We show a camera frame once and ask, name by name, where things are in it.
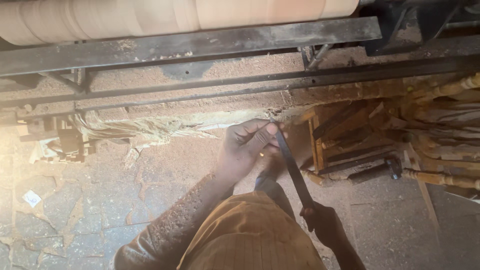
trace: metal pipe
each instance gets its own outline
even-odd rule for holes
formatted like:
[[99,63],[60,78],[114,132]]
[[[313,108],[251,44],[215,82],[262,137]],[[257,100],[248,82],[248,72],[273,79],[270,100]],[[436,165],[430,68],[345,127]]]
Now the metal pipe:
[[313,59],[308,63],[307,71],[315,70],[322,60],[325,53],[333,46],[333,44],[324,44],[320,50],[314,55]]

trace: stone tile floor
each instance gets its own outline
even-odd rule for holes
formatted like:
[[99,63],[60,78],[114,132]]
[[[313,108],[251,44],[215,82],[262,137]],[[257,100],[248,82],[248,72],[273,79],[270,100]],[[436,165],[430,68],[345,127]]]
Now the stone tile floor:
[[[128,146],[108,141],[82,164],[29,164],[31,145],[15,128],[0,130],[0,270],[101,270],[115,250],[132,240],[208,173],[221,139],[173,138],[144,149],[130,169]],[[298,160],[310,152],[308,130],[290,131]],[[253,190],[267,162],[260,158],[235,193]],[[286,173],[284,187],[296,213],[301,209]],[[381,178],[355,187],[320,188],[312,197],[334,207],[368,269],[480,269],[480,205],[429,186],[442,231],[437,235],[416,182]],[[34,208],[22,196],[33,190]],[[297,216],[306,230],[306,224]],[[329,269],[333,253],[310,234]]]

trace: metal bar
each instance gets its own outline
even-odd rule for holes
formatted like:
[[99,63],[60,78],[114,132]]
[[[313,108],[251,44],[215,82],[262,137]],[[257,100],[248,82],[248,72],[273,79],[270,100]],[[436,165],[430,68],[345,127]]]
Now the metal bar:
[[314,55],[313,59],[308,63],[307,71],[312,71],[317,69],[318,64],[322,60],[326,52],[333,46],[333,44],[324,44],[322,48]]
[[[270,122],[275,123],[273,118],[270,118]],[[280,151],[282,152],[282,156],[285,159],[285,163],[287,164],[287,170],[292,178],[293,185],[297,190],[297,194],[299,195],[300,202],[303,208],[312,208],[315,209],[315,203],[313,202],[312,196],[310,192],[308,192],[307,185],[305,184],[305,179],[301,175],[300,169],[298,168],[297,162],[293,158],[292,152],[288,147],[285,138],[283,137],[282,131],[280,128],[276,133],[276,139],[278,141],[278,146]]]
[[[402,61],[397,63],[386,63],[376,65],[365,65],[347,68],[338,68],[331,70],[321,70],[318,72],[295,72],[279,75],[265,75],[255,77],[255,81],[269,81],[269,80],[286,80],[284,85],[247,88],[237,91],[225,91],[221,93],[212,93],[204,95],[191,95],[181,98],[158,99],[150,101],[137,101],[128,103],[111,104],[106,106],[93,106],[89,108],[82,108],[81,111],[87,110],[102,110],[120,107],[138,106],[138,105],[152,105],[174,101],[187,101],[201,98],[217,98],[228,97],[244,94],[255,94],[263,92],[272,92],[279,90],[299,89],[315,86],[328,86],[335,84],[347,84],[354,82],[365,82],[374,80],[385,80],[393,78],[403,78],[420,75],[442,74],[450,72],[476,72],[480,70],[477,63],[480,62],[480,55],[473,56],[458,56],[443,59],[423,59],[414,61]],[[0,108],[20,107],[25,104],[43,104],[61,101],[75,101],[85,100],[90,98],[108,98],[132,94],[155,93],[161,91],[172,91],[180,89],[190,89],[198,87],[244,84],[245,79],[231,79],[223,80],[221,82],[196,82],[187,83],[177,86],[159,86],[138,89],[112,90],[89,93],[87,95],[61,95],[54,97],[42,98],[26,98],[16,100],[0,101]]]
[[81,93],[84,92],[83,88],[81,88],[80,85],[78,85],[75,82],[72,82],[69,79],[66,79],[66,78],[60,76],[60,74],[57,74],[55,72],[39,72],[39,74],[42,75],[42,76],[45,76],[45,77],[52,78],[55,81],[57,81],[57,82],[59,82],[63,85],[66,85],[73,92],[75,92],[75,94],[81,94]]
[[338,165],[333,165],[333,166],[327,167],[327,168],[319,171],[318,175],[343,171],[343,170],[350,169],[350,168],[353,168],[353,167],[356,167],[356,166],[359,166],[359,165],[362,165],[362,164],[374,162],[376,160],[382,160],[384,158],[392,156],[394,153],[396,153],[396,150],[388,151],[388,152],[378,154],[378,155],[374,155],[374,156],[369,156],[369,157],[362,158],[362,159],[359,159],[359,160],[354,160],[354,161],[341,163],[341,164],[338,164]]
[[0,52],[0,76],[295,48],[381,37],[377,18],[363,17],[19,49]]
[[320,126],[318,126],[313,131],[313,138],[315,140],[320,139],[329,130],[343,123],[346,119],[355,115],[357,112],[365,108],[367,105],[368,105],[368,102],[362,99],[362,100],[354,101],[349,105],[347,105],[346,107],[340,109],[336,114],[334,114],[332,117],[327,119],[325,122],[321,123]]
[[373,146],[365,149],[359,149],[359,150],[354,150],[348,153],[341,153],[335,156],[331,156],[327,159],[328,162],[337,162],[337,161],[342,161],[342,160],[349,160],[349,159],[354,159],[358,158],[359,156],[366,155],[368,153],[378,151],[381,149],[386,149],[387,147],[391,147],[393,144],[387,144],[387,145],[380,145],[380,146]]

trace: wooden stick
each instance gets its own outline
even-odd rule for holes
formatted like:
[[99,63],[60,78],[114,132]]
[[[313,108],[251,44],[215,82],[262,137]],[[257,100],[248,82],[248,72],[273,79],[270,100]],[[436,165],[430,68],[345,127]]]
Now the wooden stick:
[[404,169],[402,176],[430,184],[455,185],[462,188],[475,188],[476,190],[480,190],[480,179],[472,179],[464,176],[420,172],[409,169]]

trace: metal rod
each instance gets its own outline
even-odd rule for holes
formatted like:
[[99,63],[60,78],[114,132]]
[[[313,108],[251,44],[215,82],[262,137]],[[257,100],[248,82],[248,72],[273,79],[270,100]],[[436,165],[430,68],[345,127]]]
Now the metal rod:
[[314,55],[313,59],[308,63],[307,71],[317,69],[318,64],[322,60],[325,53],[333,46],[333,44],[324,44],[322,48]]
[[338,164],[338,165],[330,166],[330,167],[327,167],[327,168],[319,171],[318,175],[343,171],[343,170],[346,170],[346,169],[356,167],[358,165],[374,162],[376,160],[382,160],[384,158],[392,156],[395,152],[396,152],[395,150],[392,150],[392,151],[388,151],[388,152],[385,152],[385,153],[382,153],[382,154],[362,158],[362,159],[359,159],[359,160],[349,161],[349,162],[341,163],[341,164]]
[[38,74],[40,74],[42,76],[45,76],[45,77],[52,78],[55,81],[57,81],[57,82],[59,82],[63,85],[66,85],[68,88],[73,90],[75,92],[75,94],[81,94],[81,93],[84,92],[83,88],[81,88],[80,85],[78,85],[75,82],[72,82],[69,79],[66,79],[66,78],[60,76],[60,74],[58,74],[58,73],[55,73],[55,72],[39,72]]
[[359,156],[366,155],[368,153],[378,151],[380,149],[385,149],[387,147],[391,147],[393,144],[387,144],[387,145],[380,145],[380,146],[373,146],[365,149],[359,149],[359,150],[354,150],[348,153],[341,153],[335,156],[331,156],[327,159],[327,162],[337,162],[337,161],[342,161],[342,160],[349,160],[349,159],[354,159]]

